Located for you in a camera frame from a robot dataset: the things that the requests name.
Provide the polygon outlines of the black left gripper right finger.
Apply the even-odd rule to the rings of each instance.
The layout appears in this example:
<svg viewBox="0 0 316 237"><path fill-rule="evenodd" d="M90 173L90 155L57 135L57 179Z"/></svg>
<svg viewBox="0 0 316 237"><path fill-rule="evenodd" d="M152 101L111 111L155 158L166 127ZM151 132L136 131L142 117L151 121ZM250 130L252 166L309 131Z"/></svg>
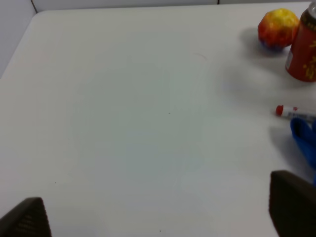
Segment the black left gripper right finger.
<svg viewBox="0 0 316 237"><path fill-rule="evenodd" d="M280 237L316 235L316 187L295 174L270 175L269 214Z"/></svg>

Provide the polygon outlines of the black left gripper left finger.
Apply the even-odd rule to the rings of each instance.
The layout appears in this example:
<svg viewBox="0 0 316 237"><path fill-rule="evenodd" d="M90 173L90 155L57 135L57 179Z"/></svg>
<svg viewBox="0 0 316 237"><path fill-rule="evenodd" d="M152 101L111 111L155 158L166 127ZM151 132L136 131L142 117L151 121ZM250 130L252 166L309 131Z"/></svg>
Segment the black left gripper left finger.
<svg viewBox="0 0 316 237"><path fill-rule="evenodd" d="M28 197L0 218L2 237L52 236L44 202L40 197Z"/></svg>

